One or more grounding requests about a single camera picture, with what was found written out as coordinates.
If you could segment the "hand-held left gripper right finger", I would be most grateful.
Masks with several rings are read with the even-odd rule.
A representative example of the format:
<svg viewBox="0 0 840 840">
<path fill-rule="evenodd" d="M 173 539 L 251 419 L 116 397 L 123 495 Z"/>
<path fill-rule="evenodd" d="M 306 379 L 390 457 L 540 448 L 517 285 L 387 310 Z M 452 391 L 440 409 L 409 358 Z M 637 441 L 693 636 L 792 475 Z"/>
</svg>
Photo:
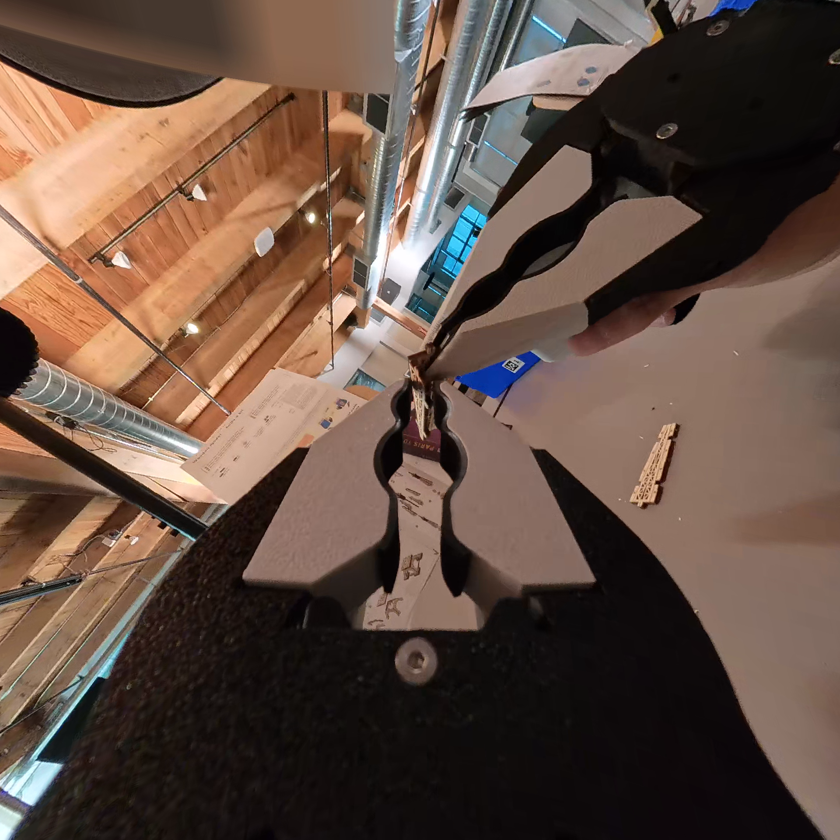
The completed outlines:
<svg viewBox="0 0 840 840">
<path fill-rule="evenodd" d="M 434 630 L 475 631 L 500 602 L 590 590 L 595 577 L 532 449 L 449 384 L 435 393 L 449 478 Z"/>
</svg>

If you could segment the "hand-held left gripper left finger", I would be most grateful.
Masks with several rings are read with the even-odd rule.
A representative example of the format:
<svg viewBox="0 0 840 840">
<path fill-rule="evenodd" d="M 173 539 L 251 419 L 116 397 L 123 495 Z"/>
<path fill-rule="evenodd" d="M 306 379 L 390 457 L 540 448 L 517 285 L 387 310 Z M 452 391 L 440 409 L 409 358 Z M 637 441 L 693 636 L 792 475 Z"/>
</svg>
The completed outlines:
<svg viewBox="0 0 840 840">
<path fill-rule="evenodd" d="M 390 478 L 403 464 L 411 385 L 395 383 L 315 440 L 243 573 L 247 585 L 329 598 L 354 618 L 400 559 Z"/>
</svg>

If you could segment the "joined wooden lattice panels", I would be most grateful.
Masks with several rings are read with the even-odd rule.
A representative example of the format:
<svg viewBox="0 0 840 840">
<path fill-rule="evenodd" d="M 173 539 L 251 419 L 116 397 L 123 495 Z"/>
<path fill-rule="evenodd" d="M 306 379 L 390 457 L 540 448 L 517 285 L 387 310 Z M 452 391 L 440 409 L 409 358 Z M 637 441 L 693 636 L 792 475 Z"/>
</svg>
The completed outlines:
<svg viewBox="0 0 840 840">
<path fill-rule="evenodd" d="M 435 426 L 434 383 L 427 369 L 433 361 L 433 349 L 428 345 L 408 360 L 408 375 L 412 387 L 413 409 L 420 438 L 425 440 Z"/>
</svg>

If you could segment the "grey desk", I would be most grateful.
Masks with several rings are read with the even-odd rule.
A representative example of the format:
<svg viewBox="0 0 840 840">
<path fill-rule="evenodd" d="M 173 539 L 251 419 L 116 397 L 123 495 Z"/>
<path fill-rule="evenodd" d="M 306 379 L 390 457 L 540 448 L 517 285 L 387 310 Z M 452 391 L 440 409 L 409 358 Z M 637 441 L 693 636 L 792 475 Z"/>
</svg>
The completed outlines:
<svg viewBox="0 0 840 840">
<path fill-rule="evenodd" d="M 485 411 L 548 450 L 693 605 L 775 769 L 838 838 L 838 259 L 538 363 Z M 658 504 L 629 502 L 680 424 Z"/>
</svg>

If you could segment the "person's right hand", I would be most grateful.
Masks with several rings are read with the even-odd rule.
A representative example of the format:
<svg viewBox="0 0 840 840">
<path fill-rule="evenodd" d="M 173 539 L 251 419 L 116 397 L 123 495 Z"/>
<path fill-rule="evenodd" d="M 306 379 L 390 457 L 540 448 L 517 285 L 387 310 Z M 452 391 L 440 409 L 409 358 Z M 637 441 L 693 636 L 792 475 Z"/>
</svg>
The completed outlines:
<svg viewBox="0 0 840 840">
<path fill-rule="evenodd" d="M 692 287 L 638 297 L 568 340 L 578 357 L 609 349 L 649 327 L 682 321 L 705 291 L 745 288 L 799 276 L 838 257 L 839 180 L 798 207 L 758 252 L 736 268 Z"/>
</svg>

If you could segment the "assembly diagram sheet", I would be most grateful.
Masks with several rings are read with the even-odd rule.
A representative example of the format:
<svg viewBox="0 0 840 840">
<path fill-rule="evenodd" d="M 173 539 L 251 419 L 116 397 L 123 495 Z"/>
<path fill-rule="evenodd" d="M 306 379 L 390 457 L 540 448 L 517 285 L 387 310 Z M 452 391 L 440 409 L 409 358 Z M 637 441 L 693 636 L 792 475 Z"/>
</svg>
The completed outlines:
<svg viewBox="0 0 840 840">
<path fill-rule="evenodd" d="M 382 588 L 364 604 L 366 631 L 475 629 L 476 609 L 453 597 L 440 568 L 440 521 L 450 480 L 440 465 L 404 455 L 390 479 L 397 500 L 399 563 L 389 592 Z"/>
</svg>

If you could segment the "large window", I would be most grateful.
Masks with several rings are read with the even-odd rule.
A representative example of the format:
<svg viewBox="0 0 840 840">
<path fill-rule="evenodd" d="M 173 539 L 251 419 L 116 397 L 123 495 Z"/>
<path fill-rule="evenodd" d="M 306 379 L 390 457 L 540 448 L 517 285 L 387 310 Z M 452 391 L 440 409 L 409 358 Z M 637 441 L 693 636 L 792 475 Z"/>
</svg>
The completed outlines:
<svg viewBox="0 0 840 840">
<path fill-rule="evenodd" d="M 422 264 L 405 309 L 431 324 L 487 223 L 489 205 L 473 198 L 446 228 Z"/>
</svg>

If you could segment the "illustrated instruction booklet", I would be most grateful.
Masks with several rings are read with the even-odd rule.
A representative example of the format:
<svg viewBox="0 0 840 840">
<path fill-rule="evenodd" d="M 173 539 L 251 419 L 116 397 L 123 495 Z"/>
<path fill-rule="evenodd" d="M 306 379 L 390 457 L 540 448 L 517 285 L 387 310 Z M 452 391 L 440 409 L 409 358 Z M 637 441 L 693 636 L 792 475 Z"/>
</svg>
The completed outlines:
<svg viewBox="0 0 840 840">
<path fill-rule="evenodd" d="M 270 371 L 183 465 L 186 474 L 229 505 L 295 448 L 307 448 L 378 391 L 343 391 L 282 369 Z"/>
</svg>

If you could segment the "purple model kit box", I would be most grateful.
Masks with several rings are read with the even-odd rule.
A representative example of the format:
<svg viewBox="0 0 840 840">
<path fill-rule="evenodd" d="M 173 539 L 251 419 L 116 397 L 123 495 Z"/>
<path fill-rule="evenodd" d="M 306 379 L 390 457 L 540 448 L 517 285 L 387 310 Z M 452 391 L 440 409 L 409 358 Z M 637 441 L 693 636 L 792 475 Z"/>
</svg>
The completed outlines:
<svg viewBox="0 0 840 840">
<path fill-rule="evenodd" d="M 432 428 L 425 437 L 420 434 L 417 420 L 411 417 L 402 431 L 403 452 L 421 459 L 439 462 L 441 447 L 441 432 Z"/>
</svg>

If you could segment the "beige dotted sheet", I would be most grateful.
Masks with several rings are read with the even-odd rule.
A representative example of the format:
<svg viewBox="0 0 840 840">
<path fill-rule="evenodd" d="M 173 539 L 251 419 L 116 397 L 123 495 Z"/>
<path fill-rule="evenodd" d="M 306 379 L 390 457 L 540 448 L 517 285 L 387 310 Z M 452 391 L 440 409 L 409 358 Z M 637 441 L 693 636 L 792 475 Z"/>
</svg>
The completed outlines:
<svg viewBox="0 0 840 840">
<path fill-rule="evenodd" d="M 569 106 L 588 97 L 618 72 L 639 48 L 587 44 L 564 48 L 499 71 L 464 108 L 475 119 L 502 103 L 525 97 L 555 98 Z"/>
</svg>

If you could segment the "blue plastic bin white tag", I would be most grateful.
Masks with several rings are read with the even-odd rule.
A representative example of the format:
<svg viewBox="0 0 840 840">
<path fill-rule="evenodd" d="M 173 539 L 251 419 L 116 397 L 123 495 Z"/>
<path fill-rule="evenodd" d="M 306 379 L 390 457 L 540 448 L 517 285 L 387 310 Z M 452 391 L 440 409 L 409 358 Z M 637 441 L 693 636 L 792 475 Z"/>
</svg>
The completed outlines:
<svg viewBox="0 0 840 840">
<path fill-rule="evenodd" d="M 521 353 L 479 371 L 462 374 L 456 377 L 455 381 L 485 396 L 499 398 L 509 386 L 515 384 L 538 362 L 540 358 L 537 354 Z"/>
</svg>

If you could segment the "wide wooden lattice panel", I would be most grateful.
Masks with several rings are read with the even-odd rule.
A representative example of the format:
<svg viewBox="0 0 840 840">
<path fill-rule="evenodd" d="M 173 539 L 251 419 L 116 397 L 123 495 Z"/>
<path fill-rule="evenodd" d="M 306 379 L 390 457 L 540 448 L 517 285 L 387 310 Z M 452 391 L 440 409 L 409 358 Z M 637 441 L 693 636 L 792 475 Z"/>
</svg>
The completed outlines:
<svg viewBox="0 0 840 840">
<path fill-rule="evenodd" d="M 646 509 L 658 504 L 679 430 L 679 423 L 666 424 L 660 428 L 629 499 L 637 508 Z"/>
</svg>

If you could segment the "black pole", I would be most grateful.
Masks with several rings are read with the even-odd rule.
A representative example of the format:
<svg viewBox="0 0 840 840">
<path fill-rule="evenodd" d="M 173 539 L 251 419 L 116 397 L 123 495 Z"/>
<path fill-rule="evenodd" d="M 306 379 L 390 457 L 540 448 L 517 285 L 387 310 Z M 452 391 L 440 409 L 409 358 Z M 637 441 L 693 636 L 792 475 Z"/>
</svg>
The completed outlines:
<svg viewBox="0 0 840 840">
<path fill-rule="evenodd" d="M 6 397 L 1 398 L 1 422 L 30 444 L 43 449 L 58 461 L 97 482 L 183 537 L 196 541 L 207 530 L 207 525 L 201 519 L 177 507 L 119 468 L 41 423 Z"/>
</svg>

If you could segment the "silver duct with vent box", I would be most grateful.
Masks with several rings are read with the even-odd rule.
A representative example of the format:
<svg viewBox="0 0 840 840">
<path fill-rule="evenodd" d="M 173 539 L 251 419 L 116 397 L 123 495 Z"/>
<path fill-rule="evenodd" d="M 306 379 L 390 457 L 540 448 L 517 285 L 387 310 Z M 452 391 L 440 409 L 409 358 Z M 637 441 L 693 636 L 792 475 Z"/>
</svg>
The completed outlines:
<svg viewBox="0 0 840 840">
<path fill-rule="evenodd" d="M 392 91 L 364 96 L 364 122 L 373 129 L 373 135 L 366 176 L 364 235 L 353 253 L 356 317 L 362 324 L 370 317 L 384 274 L 396 186 L 431 5 L 429 1 L 395 3 Z"/>
</svg>

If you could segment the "black light track rail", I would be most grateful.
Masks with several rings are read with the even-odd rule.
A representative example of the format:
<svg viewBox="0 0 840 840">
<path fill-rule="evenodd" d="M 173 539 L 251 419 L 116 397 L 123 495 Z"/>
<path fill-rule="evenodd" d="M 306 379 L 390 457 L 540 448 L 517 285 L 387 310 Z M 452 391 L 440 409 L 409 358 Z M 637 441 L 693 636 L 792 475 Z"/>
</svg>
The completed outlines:
<svg viewBox="0 0 840 840">
<path fill-rule="evenodd" d="M 111 238 L 105 245 L 103 245 L 97 251 L 95 251 L 90 257 L 87 258 L 87 263 L 90 266 L 93 266 L 96 263 L 100 263 L 105 267 L 112 267 L 114 265 L 114 259 L 110 256 L 110 253 L 119 245 L 121 245 L 121 243 L 126 238 L 135 233 L 143 224 L 145 224 L 154 215 L 160 212 L 160 210 L 167 207 L 170 204 L 170 202 L 175 200 L 177 197 L 183 197 L 188 202 L 205 202 L 207 200 L 206 198 L 197 198 L 195 195 L 196 189 L 200 185 L 199 182 L 202 180 L 204 175 L 207 172 L 209 172 L 209 170 L 213 168 L 216 163 L 220 162 L 227 154 L 229 154 L 231 151 L 239 147 L 240 144 L 245 142 L 255 131 L 257 131 L 257 129 L 261 128 L 261 126 L 264 123 L 266 123 L 275 112 L 285 108 L 288 104 L 294 102 L 297 98 L 298 97 L 295 92 L 290 91 L 289 93 L 287 93 L 279 101 L 273 104 L 257 120 L 253 121 L 247 127 L 246 130 L 235 135 L 234 138 L 230 142 L 228 142 L 224 147 L 222 147 L 221 150 L 219 150 L 210 158 L 208 158 L 194 172 L 189 174 L 189 176 L 181 179 L 167 194 L 160 198 L 141 216 L 135 219 L 131 223 L 131 225 L 127 226 L 124 230 L 120 232 L 120 234 Z"/>
</svg>

